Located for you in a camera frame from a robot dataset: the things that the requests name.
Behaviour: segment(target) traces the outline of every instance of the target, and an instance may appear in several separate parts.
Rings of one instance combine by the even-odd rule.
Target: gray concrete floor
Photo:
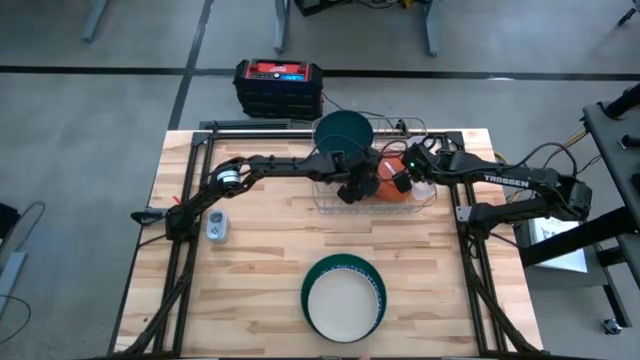
[[[204,0],[111,1],[98,39],[79,40],[84,0],[0,0],[0,65],[171,66],[186,63]],[[292,10],[281,57],[327,68],[599,72],[640,71],[640,17],[622,29],[626,0],[449,0],[442,52],[424,53],[417,9],[370,11],[345,5],[309,18]],[[199,67],[273,58],[270,0],[216,0]],[[24,209],[47,202],[14,291],[33,318],[0,346],[4,359],[71,359],[104,354],[139,228],[128,214],[145,205],[180,77],[0,74],[0,202]],[[346,108],[413,115],[431,128],[489,128],[495,149],[523,157],[562,141],[581,108],[613,99],[629,82],[325,79]],[[331,111],[330,104],[326,110]],[[244,119],[231,79],[194,78],[180,129],[204,120]],[[574,147],[583,164],[597,152]],[[541,165],[540,154],[532,165]],[[553,166],[568,170],[558,156]],[[604,165],[582,176],[594,188],[596,216],[621,204]],[[640,292],[627,269],[614,278],[634,324]],[[611,316],[599,288],[531,289],[545,348],[556,354],[635,359],[637,328],[602,334]],[[0,338],[24,316],[10,304]]]

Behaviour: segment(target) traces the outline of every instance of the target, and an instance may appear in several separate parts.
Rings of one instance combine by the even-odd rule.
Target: orange object
[[[394,174],[404,171],[404,169],[405,167],[402,165],[402,161],[397,157],[383,158],[382,161],[380,161],[378,165],[380,187],[378,191],[376,191],[377,198],[392,203],[399,203],[405,201],[409,195],[411,195],[411,191],[407,191],[404,194],[398,191],[393,180],[391,180]]]

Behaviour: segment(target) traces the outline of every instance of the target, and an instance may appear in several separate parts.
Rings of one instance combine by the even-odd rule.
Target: black case
[[[270,61],[301,64],[295,61]],[[236,66],[233,84],[245,114],[268,119],[291,118],[315,120],[322,116],[322,69],[309,65],[308,81],[247,79],[245,74],[251,61]]]

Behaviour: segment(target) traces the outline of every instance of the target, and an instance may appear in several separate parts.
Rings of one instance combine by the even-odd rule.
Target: white paper
[[[531,245],[545,241],[546,239],[567,230],[571,230],[578,225],[579,223],[577,221],[560,221],[555,218],[537,218],[529,220],[529,227],[531,229]],[[582,249],[562,255],[555,259],[547,260],[537,266],[583,273],[587,272],[587,263],[584,258],[584,250]]]

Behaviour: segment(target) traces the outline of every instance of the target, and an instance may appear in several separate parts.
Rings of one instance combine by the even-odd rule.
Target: green bowl rim
[[[315,325],[313,325],[313,321],[311,320],[311,316],[309,315],[309,293],[311,292],[311,288],[322,275],[326,274],[329,271],[338,269],[348,269],[356,271],[363,275],[364,278],[371,283],[378,297],[378,314],[376,316],[376,321],[373,327],[364,336],[353,341],[336,341],[334,339],[328,338],[323,333],[318,331]],[[382,277],[378,273],[378,270],[376,270],[375,267],[373,267],[373,265],[371,265],[368,261],[359,256],[351,254],[334,254],[321,259],[320,261],[315,263],[311,267],[311,269],[309,269],[309,272],[302,282],[302,289],[300,291],[300,302],[302,305],[302,312],[304,313],[304,317],[307,320],[307,323],[313,328],[315,332],[320,334],[325,339],[336,343],[352,343],[362,340],[365,337],[371,335],[371,333],[373,333],[382,322],[382,318],[384,317],[387,308],[387,290],[384,286]]]

